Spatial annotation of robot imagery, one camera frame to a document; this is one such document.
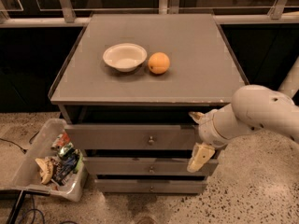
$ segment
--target white pipe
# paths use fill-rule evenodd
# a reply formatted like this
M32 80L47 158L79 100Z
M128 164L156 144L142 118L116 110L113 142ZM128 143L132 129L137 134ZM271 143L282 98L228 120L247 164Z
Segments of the white pipe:
M285 77L281 83L278 91L282 92L289 97L293 97L299 90L299 57L292 66L288 75Z

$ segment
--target terrazzo floor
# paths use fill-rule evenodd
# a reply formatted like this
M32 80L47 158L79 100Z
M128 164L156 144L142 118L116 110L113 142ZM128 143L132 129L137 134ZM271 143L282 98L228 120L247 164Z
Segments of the terrazzo floor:
M0 114L0 138L30 148L30 138L59 113ZM9 186L25 156L0 141L0 189ZM261 131L233 140L219 157L220 165L203 194L103 194L91 177L78 203L35 196L45 223L72 220L93 223L299 223L299 146L276 133ZM6 223L11 200L0 200L0 223ZM21 215L32 208L26 198ZM36 222L42 223L36 214Z

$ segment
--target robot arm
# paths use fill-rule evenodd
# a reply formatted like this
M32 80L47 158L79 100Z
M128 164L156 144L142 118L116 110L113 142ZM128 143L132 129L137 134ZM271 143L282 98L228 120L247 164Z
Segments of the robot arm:
M240 88L232 102L205 115L191 112L198 123L198 134L203 144L196 144L188 171L198 171L214 154L215 148L227 145L235 137L267 129L299 143L299 108L283 93L263 86Z

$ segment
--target plastic bin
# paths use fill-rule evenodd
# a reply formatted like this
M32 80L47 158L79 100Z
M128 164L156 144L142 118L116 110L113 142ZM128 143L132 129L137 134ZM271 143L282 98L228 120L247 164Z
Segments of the plastic bin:
M64 186L58 187L58 190L53 190L40 183L39 167L35 161L36 158L56 155L56 152L51 150L50 147L56 137L63 132L65 124L64 119L49 119L44 124L32 147L26 153L24 162L12 179L11 186L14 189L45 193L51 196L63 197L73 202L80 200L87 178L83 163L78 172L73 174Z

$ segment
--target drawer knob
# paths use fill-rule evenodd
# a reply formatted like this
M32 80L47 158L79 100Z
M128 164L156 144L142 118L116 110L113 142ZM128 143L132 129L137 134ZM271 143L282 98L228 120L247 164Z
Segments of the drawer knob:
M148 142L149 142L150 146L152 146L155 143L155 140L154 140L153 136L149 137L149 141Z
M149 173L150 173L150 174L154 174L154 173L155 173L155 170L154 170L153 166L151 166L151 167L149 168Z

